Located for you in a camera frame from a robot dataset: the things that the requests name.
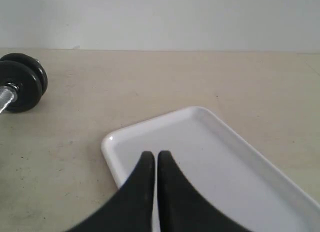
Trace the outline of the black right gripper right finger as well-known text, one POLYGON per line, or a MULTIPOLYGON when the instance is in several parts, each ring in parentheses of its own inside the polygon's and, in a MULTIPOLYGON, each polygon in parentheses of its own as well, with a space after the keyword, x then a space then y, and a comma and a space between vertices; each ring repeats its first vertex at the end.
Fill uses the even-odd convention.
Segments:
POLYGON ((170 151, 157 159, 157 203, 162 232, 245 232, 187 180, 170 151))

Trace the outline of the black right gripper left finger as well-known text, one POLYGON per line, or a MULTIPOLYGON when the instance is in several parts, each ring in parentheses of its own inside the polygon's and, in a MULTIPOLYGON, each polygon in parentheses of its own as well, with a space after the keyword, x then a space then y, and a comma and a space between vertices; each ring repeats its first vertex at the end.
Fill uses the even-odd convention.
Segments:
POLYGON ((144 151, 120 189, 70 232, 151 232, 155 158, 144 151))

